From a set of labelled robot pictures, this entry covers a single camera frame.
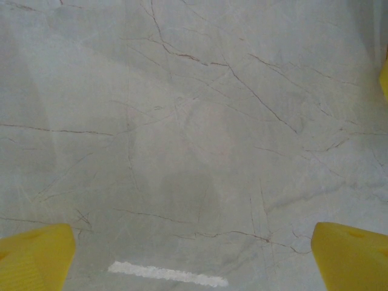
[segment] white stripe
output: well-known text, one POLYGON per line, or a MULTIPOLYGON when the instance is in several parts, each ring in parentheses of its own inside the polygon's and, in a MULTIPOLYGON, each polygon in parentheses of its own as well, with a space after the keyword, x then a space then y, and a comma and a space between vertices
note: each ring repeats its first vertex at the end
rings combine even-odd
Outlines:
POLYGON ((165 279, 180 282, 191 282, 204 286, 225 287, 228 286, 228 281, 222 277, 211 277, 206 275, 197 275, 189 272, 182 272, 169 269, 161 269, 157 267, 143 267, 132 265, 128 262, 114 262, 108 269, 112 273, 124 273, 145 278, 165 279))

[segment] yellow plastic part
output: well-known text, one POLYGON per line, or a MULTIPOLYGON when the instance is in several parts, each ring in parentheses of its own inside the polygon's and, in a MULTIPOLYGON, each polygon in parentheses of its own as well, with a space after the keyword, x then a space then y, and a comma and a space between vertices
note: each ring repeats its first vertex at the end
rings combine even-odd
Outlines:
POLYGON ((388 290, 388 236, 319 222, 311 248, 329 291, 388 290))
POLYGON ((383 68, 381 69, 379 79, 383 93, 388 100, 388 61, 385 61, 383 68))
POLYGON ((0 290, 60 291, 74 253, 68 224, 0 239, 0 290))

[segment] marble surface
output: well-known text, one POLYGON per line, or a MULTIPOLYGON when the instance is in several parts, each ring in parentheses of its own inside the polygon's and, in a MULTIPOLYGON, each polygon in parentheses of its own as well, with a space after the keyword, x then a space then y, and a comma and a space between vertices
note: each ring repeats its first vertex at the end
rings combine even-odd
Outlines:
POLYGON ((0 236, 71 224, 65 291, 325 290, 316 222, 388 233, 378 2, 0 2, 0 236))

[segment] white marking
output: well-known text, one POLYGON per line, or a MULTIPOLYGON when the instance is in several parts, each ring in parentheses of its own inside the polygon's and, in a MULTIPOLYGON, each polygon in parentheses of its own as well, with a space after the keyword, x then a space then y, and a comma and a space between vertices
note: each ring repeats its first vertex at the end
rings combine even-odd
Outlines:
POLYGON ((191 282, 204 286, 225 287, 228 286, 228 281, 222 277, 211 277, 207 275, 197 275, 189 272, 176 270, 162 269, 153 266, 143 267, 132 265, 128 262, 114 262, 108 269, 112 273, 124 273, 145 278, 165 279, 180 282, 191 282))

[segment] marble floor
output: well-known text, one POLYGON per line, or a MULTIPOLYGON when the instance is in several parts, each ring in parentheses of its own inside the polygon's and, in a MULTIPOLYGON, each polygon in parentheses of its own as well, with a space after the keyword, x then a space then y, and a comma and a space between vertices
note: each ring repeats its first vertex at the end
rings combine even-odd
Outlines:
POLYGON ((384 9, 0 1, 0 236, 69 223, 64 291, 325 290, 318 221, 388 233, 384 9))

